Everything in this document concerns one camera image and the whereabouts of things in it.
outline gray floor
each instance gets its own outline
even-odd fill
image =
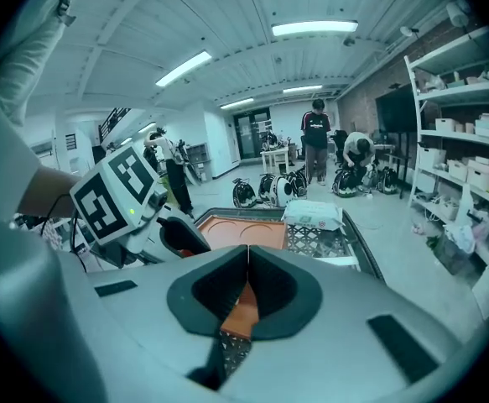
[[[359,227],[377,259],[388,285],[443,322],[462,342],[466,342],[482,324],[481,313],[469,285],[450,275],[425,245],[426,237],[412,233],[413,222],[424,222],[424,216],[408,209],[406,198],[374,194],[341,199],[334,196],[331,185],[335,166],[329,162],[326,186],[316,182],[308,189],[308,199],[335,202],[344,207]],[[249,178],[257,192],[263,173],[261,165],[239,167],[220,179],[203,186],[190,187],[196,217],[212,207],[233,207],[232,181]],[[426,228],[436,234],[434,224]]]

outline glass door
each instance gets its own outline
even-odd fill
[[[268,108],[235,115],[238,150],[242,160],[261,156],[263,137],[270,127]]]

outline fluorescent light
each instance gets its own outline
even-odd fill
[[[210,60],[212,57],[205,51],[201,52],[201,54],[196,55],[195,57],[190,58],[185,63],[181,64],[176,69],[173,69],[170,73],[164,76],[160,81],[157,82],[157,86],[166,86],[170,82],[173,82],[179,76],[182,76],[184,73],[191,71],[201,63],[205,63]]]
[[[274,36],[313,31],[342,31],[344,33],[353,33],[357,28],[358,23],[356,21],[306,21],[304,23],[274,25],[272,32]]]
[[[241,100],[240,102],[234,102],[234,103],[225,104],[224,106],[220,106],[220,109],[229,109],[230,107],[241,106],[242,104],[251,103],[251,102],[253,102],[253,99],[247,98],[246,100]]]
[[[144,131],[149,130],[151,127],[154,127],[155,125],[157,125],[157,124],[156,123],[150,123],[149,125],[146,125],[145,127],[143,127],[140,131],[138,131],[138,133],[143,133]]]
[[[284,94],[287,94],[288,92],[319,90],[320,88],[322,88],[322,85],[299,86],[298,88],[287,88],[286,90],[284,90]]]

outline man in black jacket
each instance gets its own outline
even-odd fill
[[[328,137],[330,120],[325,110],[325,103],[316,99],[312,103],[312,112],[307,112],[302,117],[301,130],[305,140],[305,177],[308,184],[313,178],[313,169],[317,161],[317,181],[320,185],[326,185],[326,159],[328,158]]]

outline orange tray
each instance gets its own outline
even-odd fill
[[[199,230],[212,249],[237,245],[262,245],[270,248],[285,247],[284,222],[229,219],[213,215]],[[231,313],[221,325],[221,330],[240,338],[250,339],[252,328],[259,321],[258,304],[252,287],[246,283]]]

